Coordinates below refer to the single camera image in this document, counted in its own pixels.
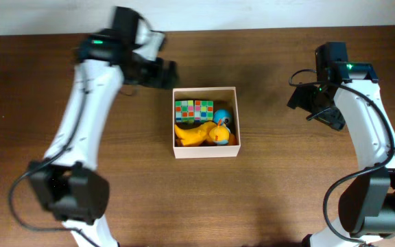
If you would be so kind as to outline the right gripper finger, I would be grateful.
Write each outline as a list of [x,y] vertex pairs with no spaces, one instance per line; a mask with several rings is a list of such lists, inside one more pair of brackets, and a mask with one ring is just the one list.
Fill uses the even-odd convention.
[[296,109],[301,108],[305,109],[307,92],[302,87],[296,87],[295,91],[291,95],[289,101],[287,102],[287,106]]
[[315,119],[336,131],[342,130],[346,124],[343,115],[336,107],[324,109]]

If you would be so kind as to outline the Rubik's cube one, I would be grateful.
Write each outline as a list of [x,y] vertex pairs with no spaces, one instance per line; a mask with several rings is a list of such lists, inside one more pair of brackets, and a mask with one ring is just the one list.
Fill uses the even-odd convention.
[[214,102],[208,100],[194,101],[194,120],[198,123],[204,123],[213,120]]
[[193,100],[178,100],[174,104],[175,122],[178,124],[193,124],[195,108]]

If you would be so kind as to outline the yellow rubber duck toy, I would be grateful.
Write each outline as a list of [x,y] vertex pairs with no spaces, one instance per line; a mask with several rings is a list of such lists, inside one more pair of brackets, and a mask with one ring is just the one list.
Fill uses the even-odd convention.
[[203,143],[213,145],[214,142],[209,137],[209,132],[215,127],[216,124],[212,121],[207,121],[196,128],[188,130],[175,125],[174,132],[177,136],[176,143],[180,147],[197,147]]

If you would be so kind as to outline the blue ball toy with eye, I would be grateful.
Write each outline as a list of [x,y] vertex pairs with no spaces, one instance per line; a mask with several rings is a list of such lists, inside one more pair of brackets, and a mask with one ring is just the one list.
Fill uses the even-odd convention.
[[221,122],[226,126],[230,126],[232,124],[232,114],[230,111],[225,109],[219,109],[214,112],[213,121],[218,124]]

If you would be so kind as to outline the orange blue duck toy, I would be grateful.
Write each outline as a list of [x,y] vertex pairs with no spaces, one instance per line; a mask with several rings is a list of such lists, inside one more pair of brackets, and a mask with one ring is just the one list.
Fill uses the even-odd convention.
[[208,140],[215,145],[236,145],[237,139],[230,129],[220,119],[217,125],[210,130]]

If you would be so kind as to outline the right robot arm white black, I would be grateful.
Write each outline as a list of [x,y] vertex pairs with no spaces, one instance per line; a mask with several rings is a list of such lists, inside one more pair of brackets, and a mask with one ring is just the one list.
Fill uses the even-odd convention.
[[370,63],[349,61],[342,42],[320,45],[315,64],[315,82],[289,83],[295,91],[287,105],[334,130],[347,127],[359,170],[328,188],[322,203],[326,228],[301,244],[373,246],[395,237],[395,132],[379,79]]

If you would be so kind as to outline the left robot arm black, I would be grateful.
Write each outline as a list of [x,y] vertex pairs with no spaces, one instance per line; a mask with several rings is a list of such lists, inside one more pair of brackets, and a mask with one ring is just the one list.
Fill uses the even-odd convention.
[[117,7],[110,27],[77,49],[73,88],[58,131],[26,178],[39,204],[62,223],[78,246],[116,246],[106,220],[108,181],[97,154],[112,103],[123,85],[172,89],[177,64],[158,57],[165,34],[131,8]]

